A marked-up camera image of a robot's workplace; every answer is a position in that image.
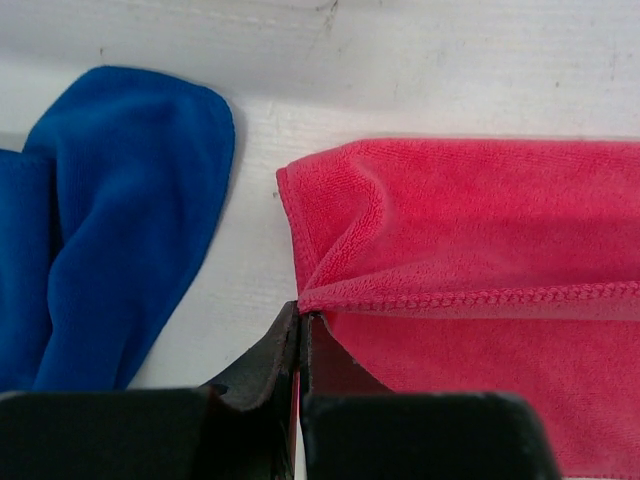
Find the pink microfiber towel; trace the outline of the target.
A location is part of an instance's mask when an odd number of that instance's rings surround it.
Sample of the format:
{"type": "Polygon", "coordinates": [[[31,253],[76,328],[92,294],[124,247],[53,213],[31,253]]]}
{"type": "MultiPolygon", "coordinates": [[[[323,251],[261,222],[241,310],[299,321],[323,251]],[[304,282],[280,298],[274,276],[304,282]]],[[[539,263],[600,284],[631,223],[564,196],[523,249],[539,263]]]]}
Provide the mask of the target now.
{"type": "Polygon", "coordinates": [[[639,475],[639,146],[368,139],[278,170],[298,306],[397,392],[506,391],[639,475]]]}

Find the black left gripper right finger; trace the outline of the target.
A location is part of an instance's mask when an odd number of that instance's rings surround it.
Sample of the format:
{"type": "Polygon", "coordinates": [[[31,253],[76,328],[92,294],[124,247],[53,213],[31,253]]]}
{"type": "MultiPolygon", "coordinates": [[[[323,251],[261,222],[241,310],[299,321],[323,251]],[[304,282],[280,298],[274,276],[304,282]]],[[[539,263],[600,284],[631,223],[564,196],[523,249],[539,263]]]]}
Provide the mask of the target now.
{"type": "Polygon", "coordinates": [[[302,316],[300,423],[310,479],[558,479],[541,421],[505,393],[398,394],[302,316]]]}

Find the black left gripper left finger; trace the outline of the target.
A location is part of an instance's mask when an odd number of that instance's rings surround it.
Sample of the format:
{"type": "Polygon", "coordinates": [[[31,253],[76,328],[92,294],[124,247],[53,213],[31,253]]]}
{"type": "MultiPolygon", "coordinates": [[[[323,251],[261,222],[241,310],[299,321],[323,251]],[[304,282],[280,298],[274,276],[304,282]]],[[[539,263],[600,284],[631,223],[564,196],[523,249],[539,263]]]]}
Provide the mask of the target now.
{"type": "Polygon", "coordinates": [[[299,316],[201,386],[1,397],[4,479],[291,479],[299,316]]]}

